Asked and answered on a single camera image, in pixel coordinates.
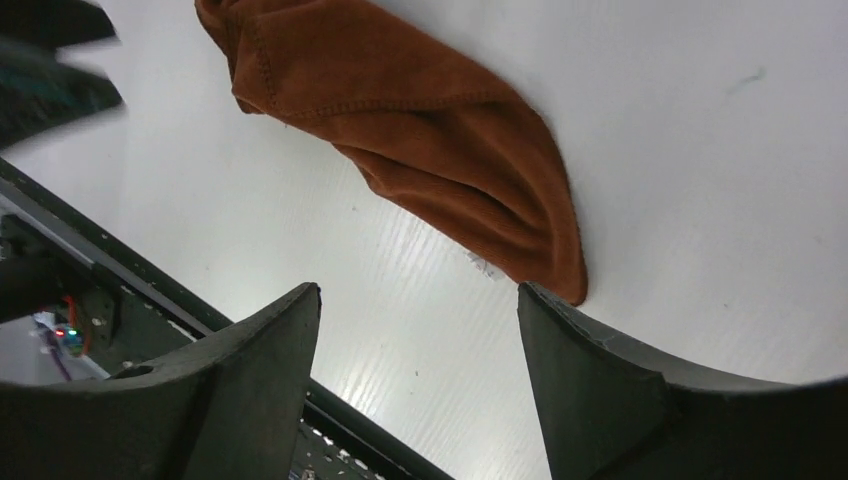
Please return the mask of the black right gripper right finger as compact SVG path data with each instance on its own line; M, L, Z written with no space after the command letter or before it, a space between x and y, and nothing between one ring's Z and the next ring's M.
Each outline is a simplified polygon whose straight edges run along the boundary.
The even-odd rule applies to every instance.
M555 479L843 479L847 381L789 385L647 345L533 284L518 319Z

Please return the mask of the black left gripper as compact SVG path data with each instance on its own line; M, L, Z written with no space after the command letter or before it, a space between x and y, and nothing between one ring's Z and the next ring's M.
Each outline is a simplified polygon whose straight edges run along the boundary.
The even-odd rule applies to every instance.
M64 47L115 37L106 12L88 1L3 1L1 147L121 107L111 80L57 59Z

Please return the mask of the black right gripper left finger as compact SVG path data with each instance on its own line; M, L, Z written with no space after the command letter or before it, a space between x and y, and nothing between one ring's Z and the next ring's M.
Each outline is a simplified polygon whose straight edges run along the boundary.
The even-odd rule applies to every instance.
M285 479L319 287L112 378L1 387L5 479Z

